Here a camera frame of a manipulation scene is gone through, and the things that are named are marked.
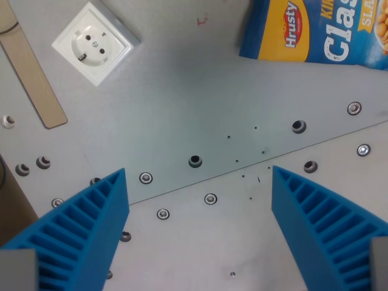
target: electrical outlet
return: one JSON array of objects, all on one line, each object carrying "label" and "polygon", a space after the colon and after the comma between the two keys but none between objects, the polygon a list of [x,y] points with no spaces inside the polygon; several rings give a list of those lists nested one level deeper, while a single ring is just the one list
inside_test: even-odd
[{"label": "electrical outlet", "polygon": [[138,43],[104,4],[89,2],[52,46],[98,86]]}]

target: chip bag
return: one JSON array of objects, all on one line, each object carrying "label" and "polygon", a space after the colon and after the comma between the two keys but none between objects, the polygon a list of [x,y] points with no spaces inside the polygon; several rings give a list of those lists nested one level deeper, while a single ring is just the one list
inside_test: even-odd
[{"label": "chip bag", "polygon": [[388,0],[254,0],[240,56],[388,70]]}]

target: screw head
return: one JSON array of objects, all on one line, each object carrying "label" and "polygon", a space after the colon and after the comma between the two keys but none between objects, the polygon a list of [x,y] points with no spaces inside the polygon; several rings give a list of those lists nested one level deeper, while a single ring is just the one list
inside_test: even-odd
[{"label": "screw head", "polygon": [[144,173],[140,174],[139,180],[143,184],[150,184],[152,182],[153,178],[152,178],[152,175],[150,173],[144,172]]},{"label": "screw head", "polygon": [[370,145],[368,144],[361,144],[357,148],[357,155],[359,156],[367,156],[370,153]]},{"label": "screw head", "polygon": [[206,194],[205,203],[207,205],[213,205],[217,202],[217,196],[213,193]]},{"label": "screw head", "polygon": [[170,212],[167,209],[159,209],[156,215],[159,219],[166,220],[170,217]]},{"label": "screw head", "polygon": [[352,102],[347,107],[347,112],[350,115],[357,115],[361,111],[361,104],[359,102]]},{"label": "screw head", "polygon": [[63,200],[62,200],[61,198],[55,198],[53,201],[51,201],[51,205],[52,205],[54,208],[57,208],[57,207],[60,206],[62,203],[63,203]]}]

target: metal plate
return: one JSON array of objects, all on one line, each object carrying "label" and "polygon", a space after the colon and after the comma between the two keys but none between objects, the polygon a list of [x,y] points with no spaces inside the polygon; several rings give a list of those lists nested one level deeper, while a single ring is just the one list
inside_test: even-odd
[{"label": "metal plate", "polygon": [[[364,142],[372,151],[360,157],[356,149]],[[388,221],[387,148],[385,122],[132,205],[125,226],[132,239],[119,243],[104,290],[306,290],[271,212],[272,166]],[[303,166],[310,160],[319,167],[307,174]],[[217,195],[216,204],[204,202],[207,193]],[[160,208],[169,210],[169,219],[156,217]]]},{"label": "metal plate", "polygon": [[[25,110],[19,131],[1,129],[4,159],[10,167],[42,155],[52,161],[47,172],[30,174],[39,175],[39,187],[18,179],[36,209],[40,195],[50,196],[49,205],[53,189],[66,199],[121,167],[134,203],[388,119],[386,72],[238,57],[249,0],[105,1],[141,45],[94,87],[51,48],[86,2],[11,1],[69,119],[41,130],[11,77],[0,80],[7,93],[0,115]],[[208,20],[198,25],[197,18]],[[347,114],[352,101],[363,106],[357,116]],[[307,130],[296,135],[291,126],[299,119]],[[200,168],[189,167],[192,155],[202,158]],[[72,159],[79,164],[70,167]],[[153,175],[151,184],[140,183],[142,172]]]}]

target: tan strip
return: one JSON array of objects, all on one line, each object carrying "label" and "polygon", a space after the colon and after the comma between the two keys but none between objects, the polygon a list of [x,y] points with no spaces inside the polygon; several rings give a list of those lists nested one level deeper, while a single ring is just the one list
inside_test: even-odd
[{"label": "tan strip", "polygon": [[[0,32],[15,25],[17,19],[7,0],[0,0]],[[30,97],[44,126],[48,129],[65,124],[67,118],[36,59],[23,30],[18,25],[0,35],[4,47],[19,79]]]}]

